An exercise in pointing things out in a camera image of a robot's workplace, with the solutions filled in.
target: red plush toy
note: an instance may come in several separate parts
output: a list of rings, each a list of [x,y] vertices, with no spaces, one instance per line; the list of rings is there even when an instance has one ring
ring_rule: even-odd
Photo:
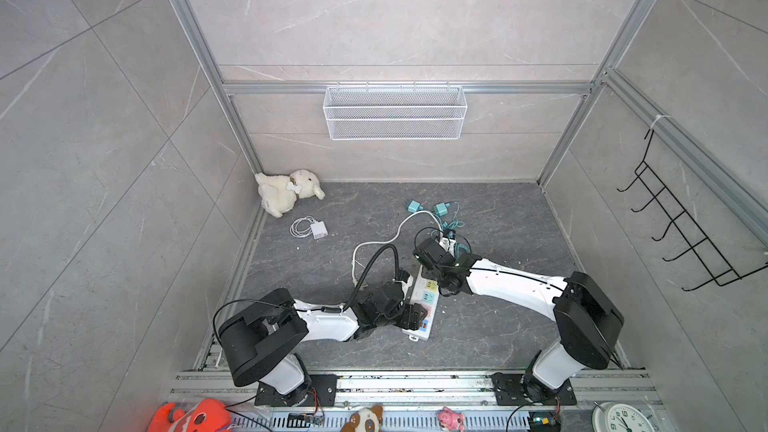
[[[232,418],[224,404],[216,399],[202,399],[186,414],[166,404],[154,413],[148,432],[224,432],[232,427]]]

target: stuffed toy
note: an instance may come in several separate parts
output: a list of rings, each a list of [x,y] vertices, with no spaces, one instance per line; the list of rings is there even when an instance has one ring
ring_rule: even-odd
[[[466,418],[464,414],[456,414],[453,410],[444,407],[442,411],[437,414],[437,420],[440,421],[440,428],[443,430],[458,430],[458,432],[464,432]]]
[[[184,413],[176,404],[166,404],[154,413],[148,432],[224,432],[231,430],[232,417],[216,399],[202,399]]]
[[[379,432],[382,429],[383,417],[384,408],[380,405],[360,409],[352,414],[350,421],[341,428],[341,432]]]
[[[261,205],[271,216],[280,218],[293,208],[299,198],[317,196],[323,200],[326,194],[320,188],[320,180],[309,170],[297,170],[290,176],[265,176],[256,174]]]

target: white wire basket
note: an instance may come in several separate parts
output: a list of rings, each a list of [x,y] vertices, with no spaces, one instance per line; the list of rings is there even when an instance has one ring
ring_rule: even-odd
[[[322,103],[332,140],[458,139],[460,86],[333,86]]]

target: gray tile wall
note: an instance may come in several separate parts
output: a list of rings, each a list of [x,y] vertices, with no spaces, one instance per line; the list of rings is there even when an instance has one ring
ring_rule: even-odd
[[[333,141],[322,95],[237,96],[266,173],[308,168],[334,181],[536,179],[580,97],[475,94],[458,140]]]
[[[591,80],[633,1],[190,0],[230,81]],[[237,97],[268,173],[491,182],[534,180],[578,98],[470,101],[456,142],[341,143],[321,97]]]
[[[729,168],[744,187],[768,201],[765,2],[659,0],[619,69]],[[627,213],[605,183],[607,174],[621,167],[616,131],[625,130],[627,125],[617,120],[605,114],[602,119],[590,118],[592,129],[585,124],[572,150],[644,258],[728,408],[735,411],[734,427],[768,430],[765,272],[724,288],[705,286],[691,293],[679,289],[705,276],[695,257],[661,262],[661,254],[683,250],[680,238],[651,244],[648,235],[653,226],[643,221],[652,219]],[[596,167],[597,157],[607,153],[612,155],[610,163]],[[737,270],[744,273],[765,263],[764,246],[677,157],[660,152],[658,166],[667,185],[685,201]],[[660,221],[658,215],[651,217]],[[700,252],[710,253],[706,249]],[[715,269],[727,269],[717,260],[712,262]],[[731,414],[726,407],[719,410]]]
[[[626,76],[730,168],[768,198],[768,33],[765,0],[658,0],[619,65]],[[610,92],[600,98],[547,193],[587,272],[627,308],[622,344],[652,379],[682,430],[768,430],[766,271],[719,288],[684,292],[709,276],[642,186],[626,193],[648,128]],[[670,190],[726,259],[744,274],[765,247],[682,161],[654,139],[649,155]],[[657,183],[649,184],[654,191]],[[662,202],[676,215],[680,207]],[[687,221],[681,227],[700,238]],[[705,245],[716,272],[728,269]]]
[[[634,0],[190,1],[228,80],[590,80]]]
[[[0,429],[145,430],[253,175],[168,0],[0,0],[0,64]]]

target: white stuffed lamb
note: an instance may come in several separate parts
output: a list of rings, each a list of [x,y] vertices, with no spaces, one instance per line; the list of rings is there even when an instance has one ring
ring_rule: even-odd
[[[256,174],[259,184],[261,205],[270,215],[280,218],[293,208],[298,198],[317,196],[322,200],[326,194],[320,188],[320,180],[309,170],[297,170],[290,176],[265,176]]]

